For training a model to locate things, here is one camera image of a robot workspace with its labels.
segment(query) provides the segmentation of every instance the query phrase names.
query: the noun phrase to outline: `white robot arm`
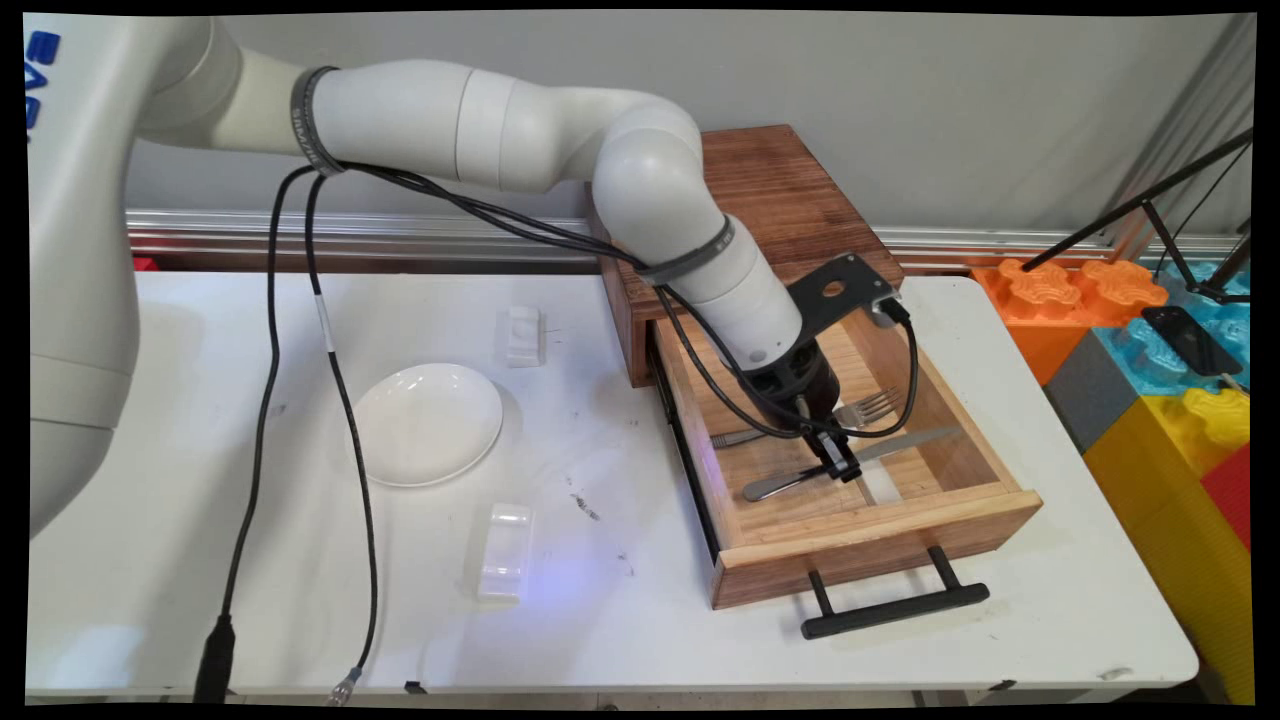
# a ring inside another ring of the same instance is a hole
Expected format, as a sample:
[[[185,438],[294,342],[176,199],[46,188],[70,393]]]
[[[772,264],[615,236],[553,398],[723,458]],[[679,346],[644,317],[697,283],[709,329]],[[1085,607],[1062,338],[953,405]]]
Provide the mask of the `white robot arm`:
[[[23,38],[35,537],[96,471],[133,374],[123,209],[133,138],[300,155],[291,96],[306,70],[238,47],[209,17],[23,14]],[[703,181],[698,127],[653,95],[403,60],[325,73],[311,109],[316,137],[343,161],[518,192],[590,181],[613,240],[649,265],[726,223]],[[671,284],[751,370],[791,348],[801,315],[750,231],[728,222],[723,252]]]

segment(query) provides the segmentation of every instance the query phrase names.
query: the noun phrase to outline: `gray foam block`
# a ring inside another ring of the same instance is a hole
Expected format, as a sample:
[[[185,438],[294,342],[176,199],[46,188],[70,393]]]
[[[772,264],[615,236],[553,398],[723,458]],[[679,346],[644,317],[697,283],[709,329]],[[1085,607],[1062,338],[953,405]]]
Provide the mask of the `gray foam block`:
[[[1084,333],[1053,379],[1044,386],[1050,405],[1066,427],[1075,450],[1084,455],[1120,415],[1138,400],[1138,392],[1116,366],[1093,328]]]

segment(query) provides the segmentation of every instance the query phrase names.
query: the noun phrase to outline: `gray wall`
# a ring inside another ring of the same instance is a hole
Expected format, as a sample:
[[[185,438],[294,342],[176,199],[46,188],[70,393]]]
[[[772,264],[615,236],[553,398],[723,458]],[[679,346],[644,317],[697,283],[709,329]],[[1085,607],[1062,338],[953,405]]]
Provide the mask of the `gray wall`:
[[[244,46],[303,65],[435,58],[545,85],[655,92],[703,129],[790,123],[873,224],[1070,229],[1105,209],[1225,22],[508,10],[246,15],[227,27]],[[140,142],[127,202],[265,210],[297,165]],[[1248,182],[1228,190],[1238,199]],[[539,215],[584,214],[573,184],[547,197],[479,195]],[[343,177],[321,205],[452,211],[434,202]],[[1238,205],[1206,208],[1192,229],[1239,222]]]

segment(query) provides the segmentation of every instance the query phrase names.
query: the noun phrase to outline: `wooden box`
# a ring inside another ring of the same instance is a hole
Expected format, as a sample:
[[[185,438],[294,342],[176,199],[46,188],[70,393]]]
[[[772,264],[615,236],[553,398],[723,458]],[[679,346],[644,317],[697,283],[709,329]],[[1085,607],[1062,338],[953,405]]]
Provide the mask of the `wooden box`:
[[[759,418],[696,323],[685,318],[682,327],[719,387]],[[923,351],[915,410],[901,432],[941,425],[963,432],[868,462],[864,478],[847,484],[820,477],[746,502],[746,483],[812,468],[815,457],[803,439],[760,438],[714,450],[712,434],[746,425],[712,395],[671,320],[657,320],[652,340],[716,556],[716,609],[808,591],[810,570],[833,584],[929,565],[931,546],[951,559],[995,550],[1041,506],[1036,492],[1018,487]],[[891,386],[906,389],[901,328],[878,328],[865,310],[856,310],[818,336],[818,343],[845,402]],[[891,415],[870,429],[893,421]],[[851,441],[855,452],[873,442]]]

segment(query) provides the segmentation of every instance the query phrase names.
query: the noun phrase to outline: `fork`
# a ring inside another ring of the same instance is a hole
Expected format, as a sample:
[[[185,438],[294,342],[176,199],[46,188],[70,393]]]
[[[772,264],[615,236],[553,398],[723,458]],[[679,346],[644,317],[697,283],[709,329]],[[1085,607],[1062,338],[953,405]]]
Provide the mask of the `fork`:
[[[901,398],[902,393],[899,392],[897,386],[893,386],[888,389],[868,395],[858,402],[842,405],[832,413],[832,416],[837,423],[840,423],[841,427],[856,430],[865,428],[867,425],[892,413],[897,407]],[[759,437],[764,437],[764,433],[754,428],[732,433],[722,433],[712,436],[712,447],[721,450],[741,445]]]

